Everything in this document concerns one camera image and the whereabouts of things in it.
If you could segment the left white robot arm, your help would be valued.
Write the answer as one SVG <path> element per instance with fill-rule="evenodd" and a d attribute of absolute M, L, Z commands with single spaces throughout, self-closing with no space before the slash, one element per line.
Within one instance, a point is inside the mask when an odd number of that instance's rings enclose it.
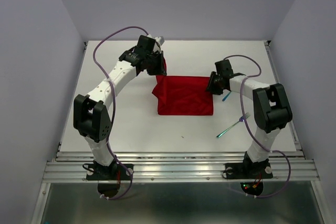
<path fill-rule="evenodd" d="M 150 76 L 166 75 L 163 44 L 162 36 L 141 35 L 138 43 L 119 57 L 111 72 L 104 73 L 105 78 L 96 88 L 74 99 L 73 126 L 89 144 L 98 171 L 106 179 L 113 178 L 117 172 L 107 141 L 114 120 L 108 109 L 116 107 L 117 95 L 141 72 L 146 71 Z"/>

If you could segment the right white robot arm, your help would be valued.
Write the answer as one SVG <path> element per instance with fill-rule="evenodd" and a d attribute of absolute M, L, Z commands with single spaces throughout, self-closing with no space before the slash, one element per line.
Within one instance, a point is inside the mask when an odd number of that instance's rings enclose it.
<path fill-rule="evenodd" d="M 253 142 L 244 155 L 241 163 L 226 165 L 227 175 L 242 173 L 253 177 L 270 170 L 269 154 L 273 143 L 287 123 L 292 121 L 292 111 L 282 84 L 266 84 L 253 80 L 253 76 L 234 73 L 230 61 L 223 59 L 215 63 L 216 70 L 210 75 L 206 91 L 220 95 L 224 90 L 239 94 L 246 123 L 243 98 L 253 102 L 253 115 L 256 133 L 252 134 Z"/>

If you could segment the red cloth napkin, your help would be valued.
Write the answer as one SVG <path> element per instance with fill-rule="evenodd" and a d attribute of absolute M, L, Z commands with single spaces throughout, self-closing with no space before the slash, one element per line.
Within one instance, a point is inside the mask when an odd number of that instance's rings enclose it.
<path fill-rule="evenodd" d="M 213 95 L 206 91 L 209 77 L 156 76 L 152 94 L 163 116 L 212 116 Z"/>

